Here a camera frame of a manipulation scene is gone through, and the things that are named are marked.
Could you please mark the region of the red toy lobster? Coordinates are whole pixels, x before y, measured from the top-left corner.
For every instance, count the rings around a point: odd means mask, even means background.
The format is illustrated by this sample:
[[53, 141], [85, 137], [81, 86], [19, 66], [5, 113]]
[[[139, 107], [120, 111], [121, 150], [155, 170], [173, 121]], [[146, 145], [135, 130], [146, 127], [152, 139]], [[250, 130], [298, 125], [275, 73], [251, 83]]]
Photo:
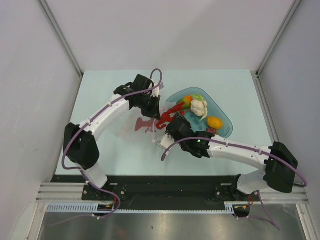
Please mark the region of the red toy lobster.
[[139, 117], [136, 121], [134, 131], [137, 132], [142, 128], [146, 128], [145, 133], [151, 131], [153, 127], [157, 130], [163, 130], [167, 127], [167, 123], [171, 123], [175, 119], [175, 114], [182, 112], [182, 116], [185, 114], [183, 111], [183, 106], [181, 104], [176, 104], [166, 112], [164, 112], [160, 120], [151, 118], [150, 120], [143, 120]]

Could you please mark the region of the clear pink zip top bag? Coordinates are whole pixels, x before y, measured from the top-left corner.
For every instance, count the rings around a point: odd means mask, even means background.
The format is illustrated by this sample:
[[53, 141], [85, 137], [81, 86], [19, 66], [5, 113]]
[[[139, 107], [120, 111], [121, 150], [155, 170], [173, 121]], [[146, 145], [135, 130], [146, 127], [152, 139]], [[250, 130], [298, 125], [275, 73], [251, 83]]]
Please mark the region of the clear pink zip top bag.
[[159, 144], [166, 128], [157, 128], [158, 120], [142, 116], [141, 110], [133, 107], [124, 113], [110, 127], [112, 135], [129, 143], [146, 142]]

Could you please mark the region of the white toy cauliflower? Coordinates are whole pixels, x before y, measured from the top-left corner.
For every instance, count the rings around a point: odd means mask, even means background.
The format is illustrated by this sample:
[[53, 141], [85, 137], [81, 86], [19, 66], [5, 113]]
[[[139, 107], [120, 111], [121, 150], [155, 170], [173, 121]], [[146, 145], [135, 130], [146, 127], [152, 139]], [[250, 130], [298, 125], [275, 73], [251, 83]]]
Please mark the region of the white toy cauliflower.
[[207, 101], [199, 94], [191, 95], [192, 101], [190, 104], [190, 110], [193, 114], [200, 117], [200, 122], [205, 119], [208, 115], [208, 103]]

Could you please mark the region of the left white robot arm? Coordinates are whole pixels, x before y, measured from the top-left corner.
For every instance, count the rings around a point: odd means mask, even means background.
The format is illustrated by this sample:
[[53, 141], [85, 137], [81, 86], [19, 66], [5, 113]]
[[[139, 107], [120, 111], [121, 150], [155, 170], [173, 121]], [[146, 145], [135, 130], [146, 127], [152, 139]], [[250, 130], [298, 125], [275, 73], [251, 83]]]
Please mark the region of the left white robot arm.
[[112, 97], [96, 113], [79, 124], [70, 122], [64, 129], [62, 167], [65, 160], [75, 164], [85, 179], [94, 185], [93, 194], [100, 200], [110, 196], [108, 177], [100, 167], [98, 139], [106, 128], [132, 108], [139, 108], [144, 117], [159, 120], [162, 82], [138, 74], [133, 82], [120, 85]]

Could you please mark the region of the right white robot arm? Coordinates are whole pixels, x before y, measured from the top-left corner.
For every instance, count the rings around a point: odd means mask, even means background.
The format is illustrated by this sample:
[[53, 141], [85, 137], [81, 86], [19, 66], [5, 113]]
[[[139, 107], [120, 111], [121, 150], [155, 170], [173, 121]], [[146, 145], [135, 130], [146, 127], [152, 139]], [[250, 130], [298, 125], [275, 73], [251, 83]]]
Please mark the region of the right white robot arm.
[[238, 176], [236, 185], [230, 188], [231, 196], [237, 201], [267, 188], [285, 194], [293, 190], [298, 161], [281, 142], [275, 141], [271, 146], [243, 145], [214, 133], [194, 132], [184, 117], [176, 117], [166, 127], [159, 143], [165, 150], [162, 161], [175, 145], [199, 159], [227, 159], [255, 168], [251, 173]]

